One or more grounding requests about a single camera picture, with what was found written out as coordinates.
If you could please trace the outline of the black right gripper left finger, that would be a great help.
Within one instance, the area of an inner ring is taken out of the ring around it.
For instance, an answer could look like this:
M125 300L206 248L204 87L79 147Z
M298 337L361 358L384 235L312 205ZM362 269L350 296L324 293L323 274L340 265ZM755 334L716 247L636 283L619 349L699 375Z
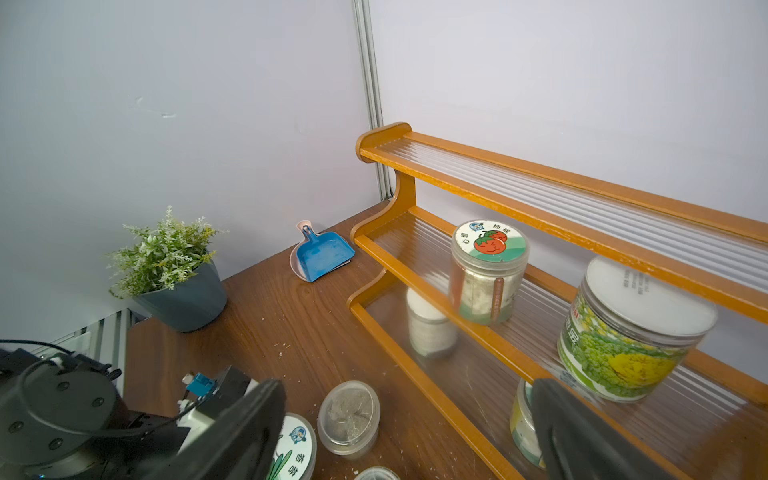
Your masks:
M281 381L268 379L239 399L149 479L265 479L286 414Z

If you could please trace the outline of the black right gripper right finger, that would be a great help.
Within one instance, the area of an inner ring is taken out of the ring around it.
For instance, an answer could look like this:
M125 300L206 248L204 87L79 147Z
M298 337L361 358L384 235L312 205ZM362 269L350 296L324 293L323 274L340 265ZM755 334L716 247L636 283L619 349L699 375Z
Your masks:
M533 383L532 414L550 479L673 477L554 379Z

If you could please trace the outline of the green mimosa seed jar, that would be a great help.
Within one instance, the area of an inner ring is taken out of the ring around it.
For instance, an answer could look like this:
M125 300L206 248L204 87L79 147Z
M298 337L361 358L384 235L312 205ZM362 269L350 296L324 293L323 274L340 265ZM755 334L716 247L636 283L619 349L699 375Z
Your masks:
M317 439L310 422L287 413L277 441L268 480L310 480L317 457Z

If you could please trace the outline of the clear grey seed cup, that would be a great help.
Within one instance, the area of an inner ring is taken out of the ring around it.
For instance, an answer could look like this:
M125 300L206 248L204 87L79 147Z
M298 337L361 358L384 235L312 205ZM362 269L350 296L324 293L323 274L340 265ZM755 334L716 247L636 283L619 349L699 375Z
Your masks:
M357 460L375 445L380 419L381 405L375 390L361 381L343 382L321 404L318 438L334 455Z

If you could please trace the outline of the green yellow label jar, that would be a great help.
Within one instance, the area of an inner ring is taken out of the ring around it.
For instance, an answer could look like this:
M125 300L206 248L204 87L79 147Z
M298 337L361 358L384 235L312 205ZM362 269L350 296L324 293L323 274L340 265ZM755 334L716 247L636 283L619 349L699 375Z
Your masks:
M597 256L571 302L557 350L587 390L633 403L665 380L717 319L714 304Z

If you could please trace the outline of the red seed cup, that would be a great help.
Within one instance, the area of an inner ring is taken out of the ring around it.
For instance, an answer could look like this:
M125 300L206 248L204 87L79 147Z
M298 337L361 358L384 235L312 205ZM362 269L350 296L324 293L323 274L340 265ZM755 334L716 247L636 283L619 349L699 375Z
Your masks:
M400 480L400 477L389 468L373 466L361 471L354 480Z

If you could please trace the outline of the strawberry lid seed jar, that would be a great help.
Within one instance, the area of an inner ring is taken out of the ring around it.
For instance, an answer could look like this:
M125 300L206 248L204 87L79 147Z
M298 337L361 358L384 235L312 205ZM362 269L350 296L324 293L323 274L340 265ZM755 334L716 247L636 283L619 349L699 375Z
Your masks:
M451 253L449 298L454 310L481 325L510 319L528 266L527 237L503 222L471 220L455 228Z

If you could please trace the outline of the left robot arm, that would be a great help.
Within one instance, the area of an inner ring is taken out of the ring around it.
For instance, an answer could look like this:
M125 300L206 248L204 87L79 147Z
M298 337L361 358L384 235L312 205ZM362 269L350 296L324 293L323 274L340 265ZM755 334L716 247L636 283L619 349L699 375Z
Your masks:
M119 374L69 351L2 350L2 478L143 479L171 461L189 428L130 410Z

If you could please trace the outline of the teal-lid jar bottom right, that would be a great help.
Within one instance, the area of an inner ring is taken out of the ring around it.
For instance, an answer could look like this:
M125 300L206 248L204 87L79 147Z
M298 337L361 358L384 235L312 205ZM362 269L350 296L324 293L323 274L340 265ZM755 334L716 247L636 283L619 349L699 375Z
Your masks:
M531 398L533 386L520 380L510 417L510 432L523 457L540 469L545 468L533 421Z

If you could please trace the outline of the white-lid jar bottom left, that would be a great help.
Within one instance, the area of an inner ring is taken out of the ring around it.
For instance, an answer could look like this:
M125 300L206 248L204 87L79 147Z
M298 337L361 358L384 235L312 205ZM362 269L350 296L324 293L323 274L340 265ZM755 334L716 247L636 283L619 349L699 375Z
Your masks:
M458 340L458 328L429 301L412 288L406 292L409 340L423 357L451 350Z

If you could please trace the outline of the orange wooden three-tier shelf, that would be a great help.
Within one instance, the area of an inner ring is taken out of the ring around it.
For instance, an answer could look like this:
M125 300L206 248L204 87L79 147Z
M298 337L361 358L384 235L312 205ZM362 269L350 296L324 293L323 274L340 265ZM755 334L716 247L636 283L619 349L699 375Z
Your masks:
M520 380L566 379L556 342L587 262L604 256L717 305L767 335L764 223L414 132L404 122L361 135L360 160L390 167L395 193L351 240L382 270L348 301L395 363L498 479L539 478L510 432ZM478 325L449 298L455 225L424 209L425 183L518 226L532 250L512 318ZM412 288L457 328L456 345L423 357L410 340Z

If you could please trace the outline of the small green potted plant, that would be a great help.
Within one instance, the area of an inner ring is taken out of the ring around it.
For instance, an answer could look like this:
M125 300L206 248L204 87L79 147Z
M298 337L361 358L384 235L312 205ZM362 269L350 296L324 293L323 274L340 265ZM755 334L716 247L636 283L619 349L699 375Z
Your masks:
M228 297L211 248L220 229L203 217L182 221L171 207L153 227L124 229L134 243L107 255L114 270L113 297L134 301L182 333L202 329L221 315Z

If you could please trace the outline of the blue plastic dustpan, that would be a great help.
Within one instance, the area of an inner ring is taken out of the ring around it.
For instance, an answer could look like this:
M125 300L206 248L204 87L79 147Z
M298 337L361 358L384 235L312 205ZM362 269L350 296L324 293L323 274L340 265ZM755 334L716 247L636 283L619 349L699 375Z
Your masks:
M300 222L297 228L304 241L298 245L295 257L308 282L348 264L355 256L355 250L335 232L317 234L309 221Z

